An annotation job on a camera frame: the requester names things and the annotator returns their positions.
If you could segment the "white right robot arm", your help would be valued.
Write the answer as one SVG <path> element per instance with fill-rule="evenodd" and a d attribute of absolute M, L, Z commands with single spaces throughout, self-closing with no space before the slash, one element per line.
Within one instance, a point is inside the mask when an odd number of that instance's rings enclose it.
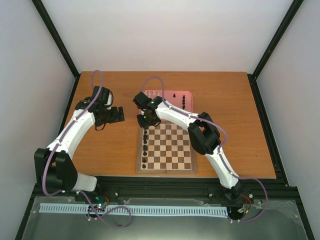
<path fill-rule="evenodd" d="M 150 98 L 139 92 L 133 102 L 141 111 L 137 121 L 141 128 L 156 126 L 161 120 L 170 121 L 186 130 L 192 148 L 205 156 L 217 173 L 223 187 L 224 197 L 235 202 L 242 194 L 243 186 L 239 175 L 229 163 L 220 140 L 220 127 L 216 125 L 206 112 L 201 114 L 179 108 L 161 96 Z"/>

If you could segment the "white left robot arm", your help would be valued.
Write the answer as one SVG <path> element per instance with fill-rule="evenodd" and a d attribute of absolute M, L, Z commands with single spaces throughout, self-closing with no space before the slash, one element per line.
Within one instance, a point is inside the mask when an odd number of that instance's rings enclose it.
<path fill-rule="evenodd" d="M 58 137 L 46 148 L 38 148 L 34 153 L 37 183 L 49 196 L 49 188 L 57 192 L 86 191 L 92 201 L 103 198 L 104 188 L 97 184 L 95 176 L 76 170 L 74 153 L 87 133 L 94 127 L 101 131 L 106 124 L 125 120 L 122 107 L 113 106 L 113 93 L 108 88 L 95 86 L 92 95 L 78 102 L 70 121 Z"/>

